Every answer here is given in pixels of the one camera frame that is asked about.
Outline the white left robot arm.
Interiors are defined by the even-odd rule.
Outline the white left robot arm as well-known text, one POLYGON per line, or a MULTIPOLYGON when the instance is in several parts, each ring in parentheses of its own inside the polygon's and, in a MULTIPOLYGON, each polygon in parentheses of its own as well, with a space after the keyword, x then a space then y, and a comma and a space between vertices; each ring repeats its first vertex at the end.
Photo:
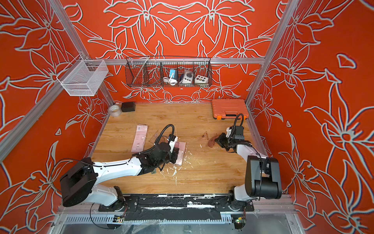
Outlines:
POLYGON ((135 154, 128 160, 93 162, 84 159, 73 166, 60 178, 62 205, 73 207, 84 202, 100 204, 105 211, 119 211, 126 200, 118 186, 106 187, 108 180, 140 176, 163 170, 168 163, 175 164, 181 156, 178 144, 162 142, 151 149, 135 154))

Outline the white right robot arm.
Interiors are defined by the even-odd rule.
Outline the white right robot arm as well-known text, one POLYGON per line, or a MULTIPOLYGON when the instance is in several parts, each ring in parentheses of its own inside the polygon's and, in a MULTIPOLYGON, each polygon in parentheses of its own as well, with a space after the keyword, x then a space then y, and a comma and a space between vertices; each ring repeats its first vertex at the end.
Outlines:
POLYGON ((233 199, 280 199, 282 195, 280 166, 244 139, 243 127, 232 126, 219 135, 215 142, 229 153, 236 153, 246 161, 244 184, 233 188, 233 199))

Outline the pink paper packet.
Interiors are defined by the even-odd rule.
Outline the pink paper packet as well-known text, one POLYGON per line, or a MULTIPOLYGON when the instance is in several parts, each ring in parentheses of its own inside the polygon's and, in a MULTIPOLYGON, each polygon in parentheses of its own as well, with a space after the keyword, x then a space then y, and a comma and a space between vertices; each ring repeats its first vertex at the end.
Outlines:
POLYGON ((185 142, 176 142, 175 144, 175 148, 178 148, 179 151, 178 151, 178 156, 177 156, 177 160, 176 160, 176 163, 175 165, 177 166, 181 166, 182 163, 183 163, 183 158, 184 158, 184 155, 185 155, 185 151, 186 151, 186 143, 185 142))

